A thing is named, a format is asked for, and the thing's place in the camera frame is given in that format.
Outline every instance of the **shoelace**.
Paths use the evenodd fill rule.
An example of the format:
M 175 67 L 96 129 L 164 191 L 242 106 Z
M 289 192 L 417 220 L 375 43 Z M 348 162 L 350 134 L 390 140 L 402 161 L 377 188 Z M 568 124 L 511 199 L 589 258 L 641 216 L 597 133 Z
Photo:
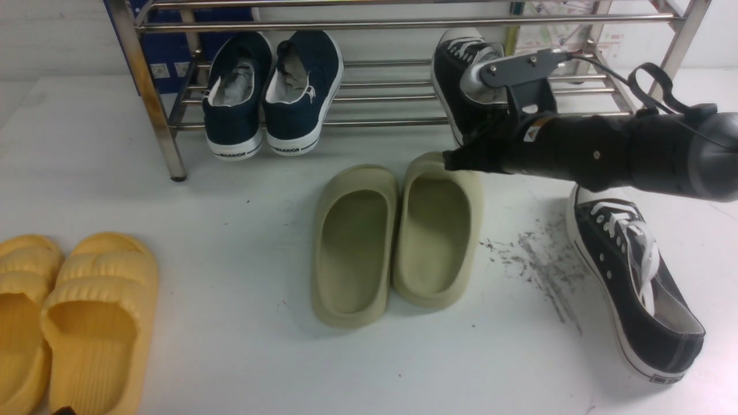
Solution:
M 481 50 L 474 50 L 472 48 L 469 52 L 466 51 L 469 47 L 476 45 L 487 45 L 487 43 L 482 38 L 458 38 L 449 42 L 448 50 L 454 56 L 459 57 L 459 59 L 468 64 L 473 63 L 474 59 L 479 55 L 484 56 L 490 52 L 494 52 L 494 49 L 490 46 L 484 47 Z
M 626 252 L 626 244 L 630 243 L 627 236 L 627 229 L 631 229 L 635 234 L 635 241 L 643 247 L 643 258 L 641 258 L 640 269 L 638 274 L 641 276 L 641 287 L 638 290 L 638 300 L 644 306 L 650 315 L 654 315 L 655 306 L 653 302 L 653 288 L 651 280 L 656 277 L 658 268 L 661 265 L 661 255 L 658 252 L 655 240 L 646 222 L 634 221 L 632 217 L 638 217 L 638 212 L 630 206 L 619 205 L 616 203 L 600 202 L 592 208 L 592 216 L 595 216 L 602 208 L 612 208 L 623 211 L 622 213 L 613 213 L 610 220 L 602 226 L 606 230 L 610 238 L 615 238 L 615 224 L 619 225 L 623 231 L 626 241 L 622 241 L 620 236 L 617 237 L 615 243 L 621 247 L 623 253 Z M 604 215 L 597 216 L 597 223 L 604 222 Z

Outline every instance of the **shoe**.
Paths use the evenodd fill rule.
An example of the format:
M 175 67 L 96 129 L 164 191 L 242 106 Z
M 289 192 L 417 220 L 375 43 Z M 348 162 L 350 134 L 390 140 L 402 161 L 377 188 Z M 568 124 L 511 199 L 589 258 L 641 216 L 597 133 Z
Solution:
M 259 32 L 239 33 L 213 59 L 202 99 L 207 144 L 220 160 L 244 160 L 261 147 L 259 103 L 273 51 Z
M 431 60 L 430 80 L 435 94 L 446 111 L 457 145 L 488 119 L 490 110 L 484 106 L 507 104 L 504 89 L 491 89 L 484 95 L 469 97 L 459 87 L 466 68 L 478 61 L 501 58 L 502 44 L 488 44 L 472 28 L 449 29 L 441 37 Z
M 458 301 L 469 283 L 483 211 L 477 173 L 446 171 L 441 153 L 413 160 L 402 191 L 393 273 L 397 293 L 436 309 Z
M 69 254 L 41 309 L 51 412 L 136 413 L 158 289 L 154 255 L 130 236 L 98 233 Z
M 343 57 L 323 31 L 299 31 L 277 47 L 264 95 L 266 140 L 283 156 L 315 148 L 343 76 Z
M 379 165 L 338 173 L 318 202 L 311 283 L 315 315 L 361 327 L 387 308 L 399 186 Z
M 574 187 L 569 239 L 610 299 L 620 347 L 651 382 L 677 382 L 700 353 L 705 329 L 687 307 L 648 225 L 622 190 Z
M 41 304 L 63 261 L 40 235 L 0 243 L 0 415 L 30 414 L 44 396 L 52 355 L 41 335 Z

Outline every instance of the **yellow slide sandal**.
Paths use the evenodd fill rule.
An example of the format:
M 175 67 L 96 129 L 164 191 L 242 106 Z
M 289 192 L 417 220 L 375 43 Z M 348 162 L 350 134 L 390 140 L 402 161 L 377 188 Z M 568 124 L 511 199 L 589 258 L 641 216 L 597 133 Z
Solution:
M 43 236 L 0 244 L 0 415 L 28 414 L 44 395 L 51 352 L 38 319 L 63 260 Z
M 41 311 L 54 356 L 52 412 L 136 412 L 158 288 L 154 256 L 130 236 L 98 233 L 72 251 Z

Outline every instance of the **slide sandal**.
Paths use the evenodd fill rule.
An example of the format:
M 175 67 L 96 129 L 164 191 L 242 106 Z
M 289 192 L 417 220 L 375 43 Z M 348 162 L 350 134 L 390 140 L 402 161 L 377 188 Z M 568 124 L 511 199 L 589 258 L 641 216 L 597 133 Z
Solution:
M 410 163 L 402 191 L 394 284 L 417 306 L 444 308 L 463 294 L 482 225 L 479 176 L 446 171 L 441 153 Z
M 51 411 L 136 413 L 158 288 L 154 256 L 130 236 L 98 233 L 72 251 L 41 310 Z
M 43 236 L 0 244 L 0 415 L 28 414 L 44 395 L 51 351 L 39 316 L 63 261 Z
M 316 215 L 312 303 L 325 324 L 360 327 L 384 314 L 399 188 L 378 165 L 338 173 Z

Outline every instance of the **beige slide sandal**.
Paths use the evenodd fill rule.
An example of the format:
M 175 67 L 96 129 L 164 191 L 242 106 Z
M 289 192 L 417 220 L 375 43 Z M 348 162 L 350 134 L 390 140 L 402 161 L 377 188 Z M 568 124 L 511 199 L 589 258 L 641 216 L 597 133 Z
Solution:
M 378 165 L 358 165 L 323 190 L 316 214 L 312 303 L 325 324 L 360 327 L 384 314 L 399 187 Z
M 394 285 L 417 306 L 444 308 L 463 294 L 482 225 L 483 190 L 471 171 L 446 171 L 441 153 L 410 163 L 402 191 Z

